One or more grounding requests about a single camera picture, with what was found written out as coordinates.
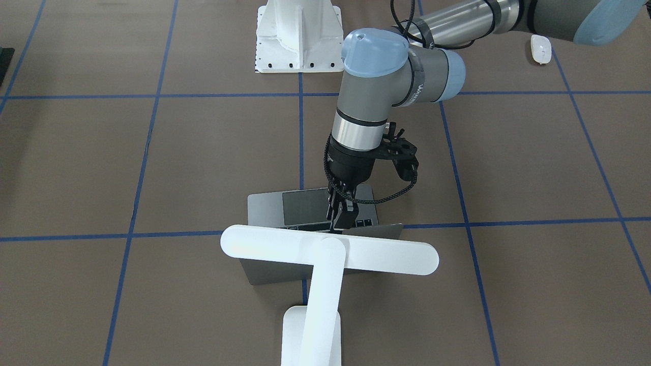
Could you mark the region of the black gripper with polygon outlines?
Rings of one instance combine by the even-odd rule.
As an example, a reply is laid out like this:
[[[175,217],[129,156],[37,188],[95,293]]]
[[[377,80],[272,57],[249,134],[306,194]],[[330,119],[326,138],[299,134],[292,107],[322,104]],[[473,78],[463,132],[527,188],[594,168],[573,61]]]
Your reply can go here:
[[[347,196],[356,195],[357,187],[370,178],[375,162],[376,158],[370,152],[351,150],[338,143],[332,135],[328,136],[325,173],[330,184]],[[328,189],[328,205],[329,232],[356,227],[360,213],[358,204],[342,198],[337,190]]]

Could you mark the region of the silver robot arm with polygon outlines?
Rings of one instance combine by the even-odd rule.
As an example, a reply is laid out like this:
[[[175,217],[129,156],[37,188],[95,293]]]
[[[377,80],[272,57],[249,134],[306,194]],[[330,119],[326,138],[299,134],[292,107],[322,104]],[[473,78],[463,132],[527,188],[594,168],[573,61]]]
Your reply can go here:
[[[389,122],[392,107],[441,102],[461,91],[466,67],[458,49],[492,34],[521,31],[579,45],[618,38],[645,1],[464,1],[393,28],[358,28],[342,44],[343,77],[323,168],[330,231],[356,226],[360,204],[381,204],[417,182],[417,148]],[[376,160],[391,161],[407,188],[383,199],[356,197]]]

